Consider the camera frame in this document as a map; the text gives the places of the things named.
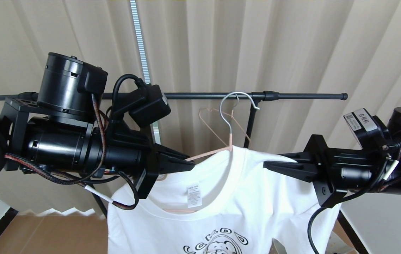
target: floor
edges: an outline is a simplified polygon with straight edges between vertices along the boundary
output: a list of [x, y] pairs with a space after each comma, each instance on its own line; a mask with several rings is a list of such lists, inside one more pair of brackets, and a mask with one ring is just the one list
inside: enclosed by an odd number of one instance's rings
[[[352, 246], [338, 222], [334, 232]], [[0, 236], [0, 254], [107, 253], [107, 221], [91, 216], [16, 216]]]

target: clothes hanger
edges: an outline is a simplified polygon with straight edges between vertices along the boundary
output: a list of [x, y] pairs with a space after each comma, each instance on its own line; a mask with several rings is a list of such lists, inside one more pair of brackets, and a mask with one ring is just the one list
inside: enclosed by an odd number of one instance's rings
[[206, 157], [206, 156], [209, 156], [209, 155], [213, 155], [213, 154], [219, 153], [220, 151], [225, 151], [225, 150], [232, 151], [232, 149], [233, 149], [233, 146], [232, 146], [232, 126], [230, 125], [230, 123], [229, 123], [229, 122], [225, 119], [225, 117], [224, 117], [224, 114], [223, 114], [223, 103], [224, 103], [224, 101], [225, 101], [230, 95], [237, 95], [237, 94], [241, 94], [241, 95], [247, 96], [247, 97], [251, 100], [252, 106], [253, 106], [255, 109], [257, 109], [257, 110], [260, 109], [259, 107], [257, 107], [257, 106], [255, 105], [254, 100], [253, 100], [252, 97], [251, 97], [250, 95], [248, 95], [247, 93], [244, 93], [244, 92], [231, 92], [231, 93], [227, 94], [227, 95], [221, 100], [221, 104], [220, 104], [220, 115], [221, 115], [221, 118], [224, 120], [224, 122], [226, 122], [226, 124], [229, 126], [229, 142], [228, 142], [228, 145], [225, 146], [225, 147], [223, 147], [223, 148], [219, 148], [219, 149], [216, 149], [216, 150], [213, 150], [213, 151], [209, 151], [209, 152], [207, 152], [207, 153], [203, 153], [203, 154], [199, 154], [199, 155], [197, 155], [197, 156], [193, 156], [193, 157], [191, 157], [191, 158], [186, 159], [186, 161], [193, 161], [193, 160], [195, 160], [195, 159], [199, 159], [199, 158], [202, 158], [202, 157]]
[[[251, 138], [247, 135], [246, 131], [244, 131], [244, 129], [241, 127], [241, 125], [240, 125], [239, 122], [235, 119], [235, 117], [233, 117], [234, 108], [238, 105], [239, 101], [240, 101], [240, 99], [239, 99], [238, 95], [236, 95], [236, 104], [233, 106], [231, 114], [227, 114], [227, 113], [224, 113], [224, 112], [223, 112], [223, 114], [225, 114], [225, 115], [227, 115], [227, 116], [230, 116], [230, 118], [238, 125], [238, 127], [241, 129], [241, 131], [242, 131], [242, 132], [244, 133], [244, 135], [246, 136], [247, 140], [249, 140], [249, 147], [252, 148], [252, 141], [251, 141]], [[207, 126], [207, 128], [208, 128], [211, 132], [213, 132], [213, 134], [214, 134], [219, 140], [221, 140], [221, 142], [226, 146], [227, 144], [222, 140], [222, 138], [220, 138], [220, 137], [216, 134], [216, 132], [214, 132], [213, 129], [212, 129], [212, 128], [204, 121], [204, 119], [202, 118], [201, 112], [202, 112], [203, 110], [208, 110], [208, 111], [210, 111], [210, 112], [212, 112], [212, 111], [214, 110], [214, 111], [218, 111], [218, 112], [219, 112], [219, 109], [217, 109], [217, 108], [201, 108], [201, 109], [199, 110], [199, 118], [200, 118], [200, 120]]]

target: horizontal bar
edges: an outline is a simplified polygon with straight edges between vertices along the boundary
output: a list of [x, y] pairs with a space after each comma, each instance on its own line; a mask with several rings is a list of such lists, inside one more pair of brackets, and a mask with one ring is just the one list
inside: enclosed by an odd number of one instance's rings
[[[165, 93], [168, 99], [187, 99], [187, 100], [217, 100], [224, 98], [228, 93]], [[261, 101], [273, 101], [279, 99], [338, 99], [346, 100], [347, 93], [278, 93], [273, 91], [264, 92], [251, 92], [248, 93], [253, 100]], [[30, 100], [38, 98], [37, 93], [22, 93], [20, 95], [0, 95], [0, 101], [5, 100], [5, 98], [24, 98]], [[238, 95], [240, 99], [249, 99], [245, 95]], [[112, 93], [104, 93], [103, 99], [111, 100]], [[235, 99], [236, 96], [230, 96], [228, 99]]]

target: t-shirt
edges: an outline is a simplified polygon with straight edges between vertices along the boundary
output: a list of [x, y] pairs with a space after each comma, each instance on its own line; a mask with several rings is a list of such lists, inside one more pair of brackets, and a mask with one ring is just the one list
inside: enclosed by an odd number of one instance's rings
[[[294, 162], [234, 146], [232, 152], [214, 154], [190, 172], [157, 181], [132, 211], [110, 204], [108, 253], [268, 254], [273, 238], [288, 254], [313, 253], [307, 223], [319, 205], [312, 183], [265, 169], [264, 161]], [[112, 198], [123, 204], [134, 201], [128, 185]], [[188, 208], [196, 203], [202, 205]], [[312, 237], [320, 253], [325, 252], [338, 212], [335, 206], [315, 219]]]

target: curtain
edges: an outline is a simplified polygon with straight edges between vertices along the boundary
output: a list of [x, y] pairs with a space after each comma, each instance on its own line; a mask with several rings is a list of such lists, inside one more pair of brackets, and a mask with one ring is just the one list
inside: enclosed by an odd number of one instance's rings
[[[138, 1], [150, 80], [164, 92], [348, 93], [342, 100], [262, 102], [252, 149], [302, 151], [311, 134], [357, 148], [342, 115], [366, 108], [388, 122], [401, 106], [401, 1]], [[0, 94], [37, 91], [46, 54], [75, 55], [109, 72], [142, 76], [128, 1], [0, 1]], [[105, 109], [108, 102], [102, 103]], [[170, 101], [162, 145], [197, 155], [223, 146], [199, 120], [219, 101]], [[230, 113], [234, 101], [224, 108]], [[249, 101], [234, 116], [246, 129]], [[202, 111], [227, 142], [217, 112]], [[233, 124], [233, 143], [244, 134]], [[122, 185], [100, 187], [106, 194]], [[0, 198], [19, 210], [94, 206], [78, 186], [1, 172]]]

